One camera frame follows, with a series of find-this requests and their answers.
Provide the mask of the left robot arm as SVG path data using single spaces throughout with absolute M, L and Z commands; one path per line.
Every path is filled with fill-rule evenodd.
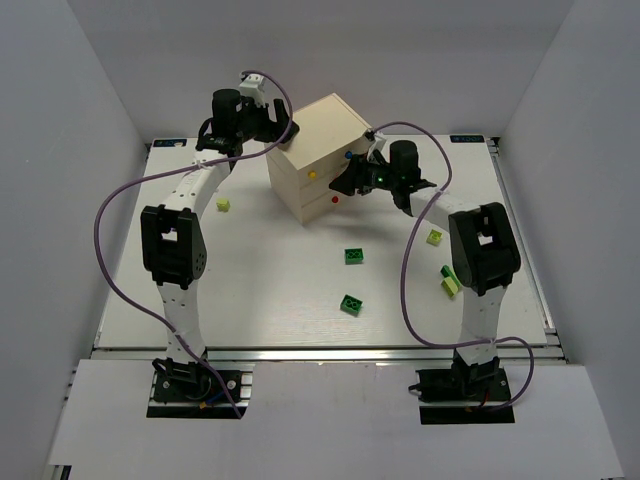
M 198 132 L 194 170 L 162 203 L 142 210 L 143 265 L 158 288 L 169 324 L 166 357 L 153 365 L 162 385 L 185 399 L 200 401 L 216 389 L 214 375 L 204 365 L 207 350 L 199 326 L 198 281 L 207 263 L 200 218 L 246 142 L 284 144 L 298 130 L 282 99 L 268 104 L 257 93 L 215 91 L 212 115 Z

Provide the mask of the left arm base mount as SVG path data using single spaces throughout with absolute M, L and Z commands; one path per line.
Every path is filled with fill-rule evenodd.
M 199 363 L 152 361 L 154 376 L 146 417 L 152 419 L 240 419 L 251 394 L 251 373 L 218 370 Z

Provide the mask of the cream drawer cabinet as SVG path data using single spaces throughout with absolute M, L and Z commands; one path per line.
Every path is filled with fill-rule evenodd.
M 293 119 L 300 131 L 290 142 L 271 150 L 266 161 L 271 188 L 302 224 L 298 171 L 309 163 L 325 162 L 339 147 L 366 139 L 363 134 L 370 125 L 336 93 L 297 110 Z

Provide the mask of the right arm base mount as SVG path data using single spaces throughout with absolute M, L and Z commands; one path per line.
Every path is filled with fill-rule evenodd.
M 447 369 L 416 371 L 417 381 L 407 390 L 419 401 L 420 423 L 428 426 L 514 424 L 513 407 L 498 406 L 511 400 L 506 372 L 465 384 L 459 372 Z

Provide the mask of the green and lime lego stack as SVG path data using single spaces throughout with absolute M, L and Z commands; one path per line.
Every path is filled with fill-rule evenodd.
M 453 269 L 448 265 L 443 265 L 440 269 L 442 275 L 441 286 L 449 298 L 454 298 L 461 290 L 461 283 Z

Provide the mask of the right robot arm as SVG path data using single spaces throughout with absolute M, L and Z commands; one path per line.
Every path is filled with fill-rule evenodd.
M 417 146 L 409 140 L 392 142 L 387 156 L 373 145 L 366 153 L 347 152 L 345 157 L 347 166 L 331 181 L 330 189 L 346 196 L 388 191 L 399 210 L 448 234 L 453 271 L 446 278 L 463 295 L 460 336 L 449 347 L 450 368 L 420 373 L 412 391 L 424 402 L 488 399 L 500 374 L 501 304 L 521 267 L 505 207 L 460 200 L 424 179 Z

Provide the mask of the lime lego brick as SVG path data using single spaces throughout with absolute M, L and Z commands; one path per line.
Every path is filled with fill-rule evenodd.
M 228 199 L 218 199 L 216 206 L 219 211 L 228 212 L 230 209 L 230 202 Z
M 432 229 L 426 238 L 426 243 L 432 246 L 439 246 L 442 238 L 443 233 L 441 231 Z

